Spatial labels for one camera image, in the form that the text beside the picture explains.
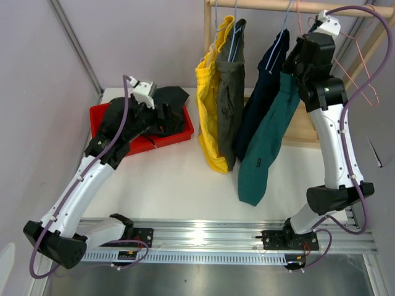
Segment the dark grey shorts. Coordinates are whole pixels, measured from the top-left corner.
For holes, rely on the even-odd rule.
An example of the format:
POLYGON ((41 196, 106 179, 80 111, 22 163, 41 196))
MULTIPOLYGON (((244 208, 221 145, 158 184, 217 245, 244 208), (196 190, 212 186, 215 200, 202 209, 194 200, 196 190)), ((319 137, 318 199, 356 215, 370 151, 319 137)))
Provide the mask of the dark grey shorts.
POLYGON ((185 127, 182 109, 187 98, 189 98, 189 94, 179 86, 156 88, 153 95, 155 109, 158 111, 159 117, 165 122, 167 131, 165 134, 144 134, 147 136, 167 137, 181 133, 185 127))

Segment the navy blue shorts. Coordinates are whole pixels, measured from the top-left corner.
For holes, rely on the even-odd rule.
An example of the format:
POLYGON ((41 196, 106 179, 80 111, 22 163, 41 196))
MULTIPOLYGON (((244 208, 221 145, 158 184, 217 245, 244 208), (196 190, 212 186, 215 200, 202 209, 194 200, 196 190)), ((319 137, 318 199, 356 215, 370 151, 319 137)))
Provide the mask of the navy blue shorts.
POLYGON ((244 106, 242 122, 233 141, 233 152, 242 161, 252 137, 280 89, 280 72, 289 50, 288 29, 282 30, 259 62, 258 79, 244 106))

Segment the pink hanger of teal shorts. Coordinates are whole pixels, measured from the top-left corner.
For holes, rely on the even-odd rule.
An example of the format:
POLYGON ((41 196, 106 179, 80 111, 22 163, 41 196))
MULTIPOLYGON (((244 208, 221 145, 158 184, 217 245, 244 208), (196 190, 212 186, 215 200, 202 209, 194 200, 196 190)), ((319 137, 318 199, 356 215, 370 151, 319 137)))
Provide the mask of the pink hanger of teal shorts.
POLYGON ((294 9, 295 13, 297 13, 297 25, 299 29, 299 35, 302 36, 304 33, 307 33, 311 28, 311 18, 308 17, 307 20, 304 20, 301 12, 301 2, 300 0, 292 0, 291 7, 294 9))

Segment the teal green shorts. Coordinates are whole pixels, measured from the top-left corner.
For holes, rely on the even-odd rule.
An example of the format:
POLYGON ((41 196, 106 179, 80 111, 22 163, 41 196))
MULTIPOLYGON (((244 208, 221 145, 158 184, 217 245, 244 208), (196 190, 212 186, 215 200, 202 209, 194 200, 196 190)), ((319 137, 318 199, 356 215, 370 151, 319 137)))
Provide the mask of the teal green shorts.
POLYGON ((283 137, 299 105, 294 77, 280 73, 280 89, 253 135, 238 172, 239 200, 256 206, 267 190, 268 171, 276 160, 283 137))

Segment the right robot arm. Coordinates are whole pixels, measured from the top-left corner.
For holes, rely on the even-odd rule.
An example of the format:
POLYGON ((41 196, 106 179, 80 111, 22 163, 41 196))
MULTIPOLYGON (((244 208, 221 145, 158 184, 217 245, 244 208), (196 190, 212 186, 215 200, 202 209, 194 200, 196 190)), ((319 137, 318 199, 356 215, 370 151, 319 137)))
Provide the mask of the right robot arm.
POLYGON ((331 75, 335 51, 332 36, 306 33, 286 59, 283 68, 296 80, 298 94, 309 113, 320 141, 325 168, 324 183, 307 190, 307 203, 286 220, 282 242, 295 249, 304 235, 317 229, 333 213, 360 202, 367 211, 365 199, 375 189, 364 180, 356 161, 347 123, 347 96, 344 83, 331 75))

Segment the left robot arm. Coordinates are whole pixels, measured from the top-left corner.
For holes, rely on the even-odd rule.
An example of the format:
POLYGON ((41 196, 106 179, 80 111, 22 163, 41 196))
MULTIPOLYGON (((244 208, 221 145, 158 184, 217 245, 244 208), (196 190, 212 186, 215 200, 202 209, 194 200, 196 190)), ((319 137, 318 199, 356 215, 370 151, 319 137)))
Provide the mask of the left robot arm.
POLYGON ((34 253, 71 269, 91 249, 105 244, 126 247, 133 242, 134 222, 118 213, 85 230, 78 225, 93 197, 129 153, 131 142, 152 128, 167 131, 171 111, 167 103, 150 106, 138 102, 134 95, 109 102, 64 193, 39 221, 28 221, 24 226, 34 253))

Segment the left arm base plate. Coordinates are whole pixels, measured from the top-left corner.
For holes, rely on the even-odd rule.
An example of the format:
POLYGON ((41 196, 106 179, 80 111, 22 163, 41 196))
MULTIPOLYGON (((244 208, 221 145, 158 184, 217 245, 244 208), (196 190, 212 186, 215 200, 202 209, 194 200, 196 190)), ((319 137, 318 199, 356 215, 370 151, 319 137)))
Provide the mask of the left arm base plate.
POLYGON ((125 247, 143 247, 143 245, 138 244, 136 242, 127 242, 127 240, 135 240, 135 241, 143 241, 149 247, 152 246, 152 241, 154 238, 154 229, 153 228, 134 228, 133 230, 126 230, 124 235, 121 237, 121 243, 119 245, 125 247))

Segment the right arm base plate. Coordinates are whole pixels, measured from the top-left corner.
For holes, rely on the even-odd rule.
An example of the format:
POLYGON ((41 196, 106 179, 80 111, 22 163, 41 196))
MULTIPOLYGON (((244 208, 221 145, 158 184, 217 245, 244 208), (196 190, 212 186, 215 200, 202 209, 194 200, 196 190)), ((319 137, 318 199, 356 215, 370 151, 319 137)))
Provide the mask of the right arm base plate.
POLYGON ((255 238, 262 241, 265 250, 319 250, 317 235, 314 232, 294 234, 292 231, 263 230, 255 238))

